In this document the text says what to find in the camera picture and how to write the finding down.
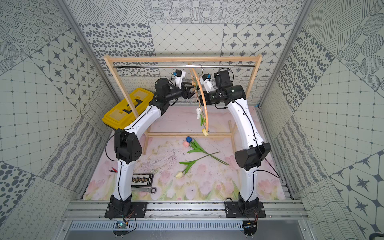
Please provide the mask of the pink tulip flower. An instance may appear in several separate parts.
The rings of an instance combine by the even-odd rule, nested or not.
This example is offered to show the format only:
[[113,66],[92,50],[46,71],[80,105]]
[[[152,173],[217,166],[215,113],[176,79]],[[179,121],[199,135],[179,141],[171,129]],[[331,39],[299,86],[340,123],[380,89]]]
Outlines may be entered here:
[[188,153],[203,153],[203,154],[206,154],[208,155],[209,157],[213,158],[214,160],[220,162],[221,164],[224,164],[226,166],[228,166],[229,164],[226,163],[225,161],[219,159],[218,157],[214,156],[214,154],[209,154],[208,152],[206,152],[200,145],[197,141],[195,140],[191,140],[189,143],[189,147],[192,148],[192,150],[189,150]]

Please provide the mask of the beige wavy clothes hanger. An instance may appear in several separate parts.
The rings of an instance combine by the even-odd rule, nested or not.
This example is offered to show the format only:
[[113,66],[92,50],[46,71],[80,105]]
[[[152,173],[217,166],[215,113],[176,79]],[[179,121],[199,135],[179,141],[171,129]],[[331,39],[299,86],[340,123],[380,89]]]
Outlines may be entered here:
[[203,86],[200,83],[200,78],[196,70],[194,68],[191,68],[190,72],[192,76],[192,83],[195,88],[196,99],[199,104],[199,109],[201,110],[199,119],[201,121],[201,126],[203,127],[203,134],[205,136],[208,136],[209,135],[209,118],[208,118],[208,109],[207,109],[206,98],[204,96]]

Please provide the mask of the yellow tulip flower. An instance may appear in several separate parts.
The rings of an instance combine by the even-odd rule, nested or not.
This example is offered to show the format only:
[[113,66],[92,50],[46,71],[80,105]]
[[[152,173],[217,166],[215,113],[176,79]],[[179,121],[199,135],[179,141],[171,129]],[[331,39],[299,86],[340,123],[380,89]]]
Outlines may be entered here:
[[201,100],[199,100],[199,103],[201,105],[201,109],[203,110],[200,117],[201,123],[204,126],[202,132],[204,136],[208,136],[209,135],[208,109],[207,109],[207,103],[206,103],[206,98],[204,94],[204,88],[203,88],[203,85],[200,83],[200,79],[198,81],[198,84],[201,92],[201,95],[200,95]]

